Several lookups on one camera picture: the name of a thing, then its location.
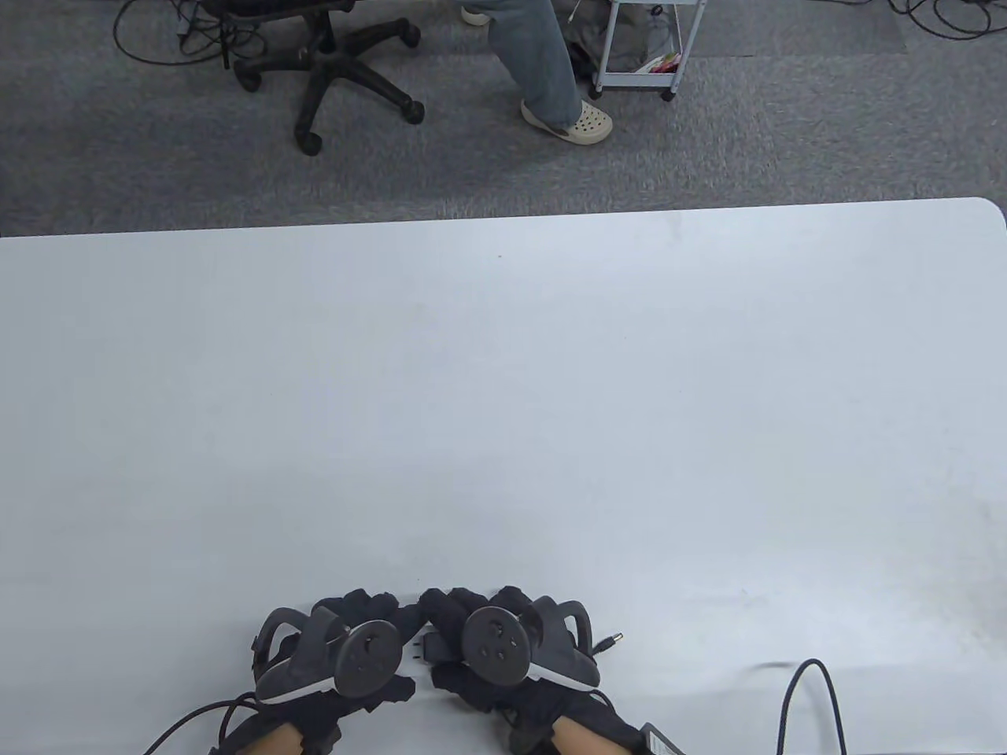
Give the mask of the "person's right hand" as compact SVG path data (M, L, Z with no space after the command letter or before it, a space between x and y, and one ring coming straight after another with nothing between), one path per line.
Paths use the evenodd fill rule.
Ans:
M644 754L648 740L599 692L591 621L580 602L431 588L419 604L439 636L435 689L507 723L512 753Z

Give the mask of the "person's left hand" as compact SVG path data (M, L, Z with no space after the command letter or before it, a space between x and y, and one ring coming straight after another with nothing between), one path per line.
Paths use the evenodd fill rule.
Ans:
M330 754L344 718L416 694L399 668L426 622L419 605L364 589L321 599L307 613L274 609L251 645L256 712L215 751Z

